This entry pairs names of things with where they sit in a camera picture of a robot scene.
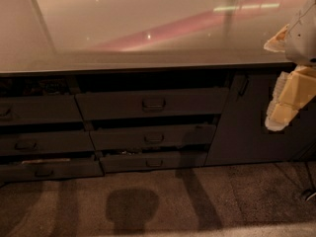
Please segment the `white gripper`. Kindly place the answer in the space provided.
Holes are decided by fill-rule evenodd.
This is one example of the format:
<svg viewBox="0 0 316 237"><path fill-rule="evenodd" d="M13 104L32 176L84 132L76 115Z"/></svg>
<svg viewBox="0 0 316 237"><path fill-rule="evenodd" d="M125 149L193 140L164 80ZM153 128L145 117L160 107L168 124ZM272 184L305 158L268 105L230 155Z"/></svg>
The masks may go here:
<svg viewBox="0 0 316 237"><path fill-rule="evenodd" d="M266 128L281 131L316 97L316 0L307 0L264 49L285 52L288 60L300 64L290 73L280 73L267 109Z"/></svg>

